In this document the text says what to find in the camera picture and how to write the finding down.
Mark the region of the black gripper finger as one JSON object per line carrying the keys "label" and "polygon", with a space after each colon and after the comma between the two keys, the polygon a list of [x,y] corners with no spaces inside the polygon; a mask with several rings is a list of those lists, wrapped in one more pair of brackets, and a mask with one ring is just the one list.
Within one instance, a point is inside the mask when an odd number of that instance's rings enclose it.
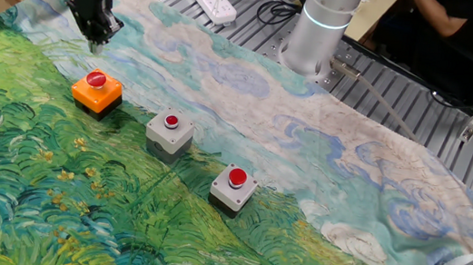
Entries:
{"label": "black gripper finger", "polygon": [[88,44],[88,49],[91,53],[94,53],[95,42],[94,42],[94,30],[93,24],[90,17],[87,16],[85,10],[78,5],[74,0],[67,0],[66,4],[70,8],[72,14],[74,15],[74,20],[79,27],[82,35],[85,36]]}
{"label": "black gripper finger", "polygon": [[109,43],[111,38],[123,28],[123,22],[115,15],[105,10],[98,14],[94,36],[91,40],[90,51],[92,54],[101,54],[103,47]]}

